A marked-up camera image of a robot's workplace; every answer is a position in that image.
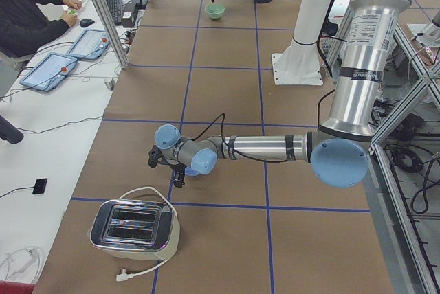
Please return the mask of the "person's hand on table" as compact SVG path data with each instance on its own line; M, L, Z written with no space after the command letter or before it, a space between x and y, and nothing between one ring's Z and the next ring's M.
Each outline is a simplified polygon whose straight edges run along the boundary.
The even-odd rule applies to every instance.
M83 6L82 1L80 0L63 0L63 4L73 10L79 10Z

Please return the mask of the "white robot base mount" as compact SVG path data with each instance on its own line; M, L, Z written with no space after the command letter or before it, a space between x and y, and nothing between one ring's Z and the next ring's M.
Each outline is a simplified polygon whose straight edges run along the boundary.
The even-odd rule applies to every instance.
M318 39L331 0L302 0L292 41L282 53L272 54L276 85L323 85Z

